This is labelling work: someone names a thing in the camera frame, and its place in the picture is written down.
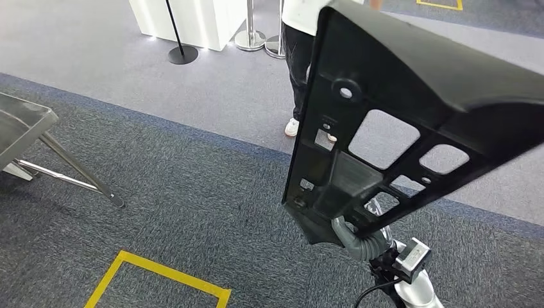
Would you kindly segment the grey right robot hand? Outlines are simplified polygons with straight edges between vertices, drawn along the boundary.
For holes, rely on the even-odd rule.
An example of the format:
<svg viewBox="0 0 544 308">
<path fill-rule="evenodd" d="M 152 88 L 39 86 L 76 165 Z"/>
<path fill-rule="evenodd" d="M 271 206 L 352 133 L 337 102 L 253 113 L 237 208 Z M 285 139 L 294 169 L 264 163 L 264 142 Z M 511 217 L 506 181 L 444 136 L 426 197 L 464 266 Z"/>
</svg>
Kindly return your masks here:
<svg viewBox="0 0 544 308">
<path fill-rule="evenodd" d="M 364 208 L 375 216 L 381 216 L 384 213 L 382 207 L 380 206 L 380 203 L 376 198 L 372 198 L 367 204 L 365 204 Z M 392 247 L 394 244 L 394 239 L 391 227 L 389 225 L 386 225 L 385 227 L 381 228 L 380 231 L 384 236 L 386 243 L 389 245 L 389 247 Z"/>
</svg>

